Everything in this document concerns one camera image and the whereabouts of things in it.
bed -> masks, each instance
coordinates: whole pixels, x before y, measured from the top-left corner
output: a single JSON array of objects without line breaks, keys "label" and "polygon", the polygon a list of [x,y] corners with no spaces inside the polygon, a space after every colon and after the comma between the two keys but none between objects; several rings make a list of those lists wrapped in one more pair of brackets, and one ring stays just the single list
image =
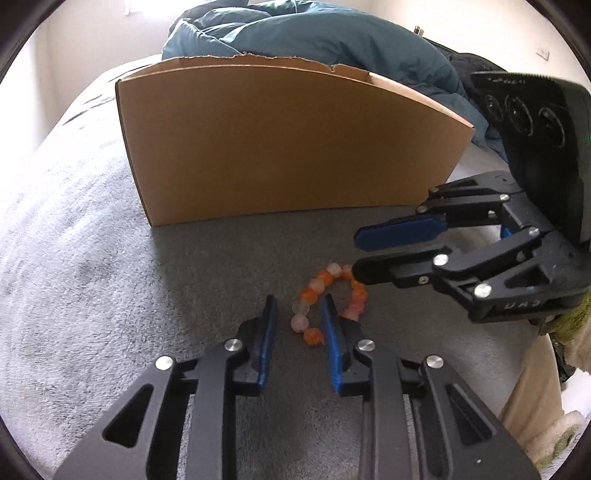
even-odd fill
[{"label": "bed", "polygon": [[[115,80],[158,57],[101,75],[72,104],[18,181],[2,178],[0,412],[31,463],[60,462],[142,370],[162,354],[200,355],[267,294],[279,303],[271,375],[238,402],[239,478],[354,478],[361,401],[330,387],[322,348],[290,330],[291,304],[316,271],[353,262],[361,225],[408,207],[275,213],[150,228],[129,170]],[[470,144],[452,178],[504,169]],[[460,248],[498,231],[447,233]],[[403,358],[446,358],[498,414],[537,335],[528,322],[471,323],[430,287],[381,285],[365,332]],[[336,290],[342,304],[346,290]],[[316,309],[313,325],[319,324]]]}]

blue comforter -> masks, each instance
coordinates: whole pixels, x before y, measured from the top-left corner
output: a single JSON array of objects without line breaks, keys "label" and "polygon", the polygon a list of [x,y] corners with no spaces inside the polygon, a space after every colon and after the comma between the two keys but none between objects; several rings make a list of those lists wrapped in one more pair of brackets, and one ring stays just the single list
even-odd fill
[{"label": "blue comforter", "polygon": [[186,11],[175,22],[162,58],[242,53],[342,63],[380,74],[464,117],[475,127],[472,142],[486,145],[488,123],[452,64],[428,41],[382,18],[305,0],[256,5],[216,0]]}]

cardboard box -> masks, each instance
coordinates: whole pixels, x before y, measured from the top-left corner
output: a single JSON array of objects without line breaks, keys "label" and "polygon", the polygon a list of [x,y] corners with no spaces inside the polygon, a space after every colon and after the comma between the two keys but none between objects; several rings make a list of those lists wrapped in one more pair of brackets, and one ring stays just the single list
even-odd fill
[{"label": "cardboard box", "polygon": [[473,127],[345,65],[242,55],[170,59],[116,84],[152,226],[251,213],[415,205]]}]

green fabric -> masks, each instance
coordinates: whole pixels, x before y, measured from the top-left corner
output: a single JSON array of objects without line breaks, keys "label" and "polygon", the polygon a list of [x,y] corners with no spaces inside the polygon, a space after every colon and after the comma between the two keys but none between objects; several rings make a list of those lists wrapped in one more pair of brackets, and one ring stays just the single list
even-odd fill
[{"label": "green fabric", "polygon": [[540,460],[539,462],[535,463],[535,467],[538,470],[542,470],[543,468],[545,468],[546,466],[548,466],[548,464],[554,460],[556,457],[558,457],[558,455],[560,455],[562,453],[562,451],[569,446],[570,441],[573,439],[574,434],[577,432],[577,429],[579,427],[578,426],[572,426],[571,428],[569,428],[568,430],[566,430],[561,437],[558,439],[558,442],[556,442],[556,445],[554,445],[554,451],[552,452],[551,455],[548,455],[547,457],[543,458],[542,460]]},{"label": "green fabric", "polygon": [[570,342],[574,334],[585,324],[591,314],[591,291],[587,293],[581,305],[570,313],[561,315],[550,322],[543,333],[552,333],[552,337],[561,343]]}]

torn cardboard edge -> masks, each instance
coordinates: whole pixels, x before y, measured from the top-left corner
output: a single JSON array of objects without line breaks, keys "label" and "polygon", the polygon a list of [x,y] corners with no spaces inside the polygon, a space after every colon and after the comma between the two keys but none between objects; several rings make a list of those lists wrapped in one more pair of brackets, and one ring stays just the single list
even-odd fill
[{"label": "torn cardboard edge", "polygon": [[390,92],[403,95],[407,98],[411,98],[412,100],[422,103],[423,105],[430,106],[431,108],[434,108],[435,110],[444,113],[445,115],[450,116],[469,127],[473,127],[470,122],[462,118],[456,112],[453,112],[435,100],[430,99],[428,96],[423,95],[422,93],[417,92],[416,90],[413,90],[402,83],[395,82],[394,80],[382,77],[376,73],[350,67],[349,65],[343,65],[342,63],[329,66],[318,61],[306,60],[298,57],[261,57],[251,53],[244,55],[234,55],[233,57],[175,57],[173,59],[160,61],[137,72],[133,72],[122,80],[130,80],[143,77],[145,75],[170,72],[172,70],[178,69],[216,66],[227,67],[239,65],[301,69],[308,72],[327,73],[330,75],[337,75],[339,77],[356,80],[358,82],[369,83],[370,85],[374,85]]}]

